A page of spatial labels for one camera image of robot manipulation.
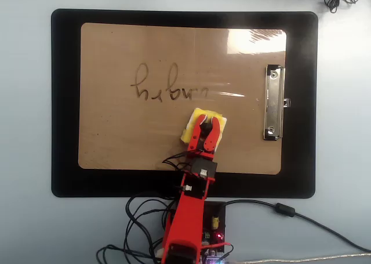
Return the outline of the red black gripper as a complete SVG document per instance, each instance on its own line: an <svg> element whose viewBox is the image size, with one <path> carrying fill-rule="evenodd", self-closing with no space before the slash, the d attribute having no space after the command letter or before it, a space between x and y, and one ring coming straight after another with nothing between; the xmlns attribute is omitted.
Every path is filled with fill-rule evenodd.
<svg viewBox="0 0 371 264"><path fill-rule="evenodd" d="M202 157L207 160L213 161L217 147L217 141L220 136L220 122L217 117L212 117L210 121L203 124L205 120L205 114L201 114L197 118L187 151L192 156ZM200 137L201 125L203 138Z"/></svg>

